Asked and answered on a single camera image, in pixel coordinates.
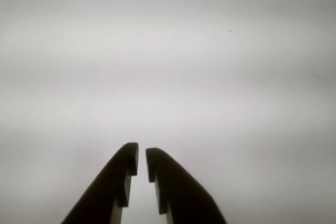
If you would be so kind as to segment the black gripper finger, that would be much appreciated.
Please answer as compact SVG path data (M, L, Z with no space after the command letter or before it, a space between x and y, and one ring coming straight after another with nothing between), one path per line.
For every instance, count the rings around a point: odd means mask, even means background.
M124 144L93 180L63 223L121 223L138 171L138 143Z
M225 224L215 200L176 160L159 148L145 151L149 182L167 223Z

